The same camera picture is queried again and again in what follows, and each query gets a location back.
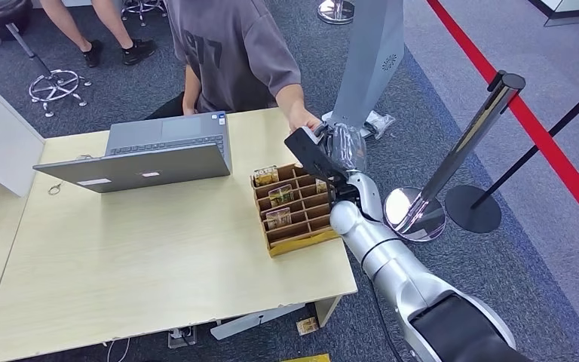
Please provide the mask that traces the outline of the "person's left hand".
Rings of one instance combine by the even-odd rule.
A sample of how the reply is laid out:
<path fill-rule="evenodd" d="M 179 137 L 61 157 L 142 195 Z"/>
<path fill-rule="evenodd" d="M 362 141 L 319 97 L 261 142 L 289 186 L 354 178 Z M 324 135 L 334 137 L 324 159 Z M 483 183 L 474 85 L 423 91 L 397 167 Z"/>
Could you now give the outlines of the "person's left hand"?
<path fill-rule="evenodd" d="M 321 120 L 311 114 L 304 106 L 294 105 L 289 110 L 288 123 L 291 131 L 307 127 L 314 131 L 321 125 Z"/>

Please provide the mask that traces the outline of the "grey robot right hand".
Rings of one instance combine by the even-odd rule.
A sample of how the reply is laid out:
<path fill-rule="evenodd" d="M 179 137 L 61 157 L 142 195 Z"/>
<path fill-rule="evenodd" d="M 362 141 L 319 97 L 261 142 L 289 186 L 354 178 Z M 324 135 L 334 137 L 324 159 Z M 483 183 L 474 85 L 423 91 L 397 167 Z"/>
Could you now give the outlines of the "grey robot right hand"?
<path fill-rule="evenodd" d="M 333 164 L 345 171 L 366 171 L 366 142 L 358 128 L 322 122 L 314 132 L 319 147 Z"/>

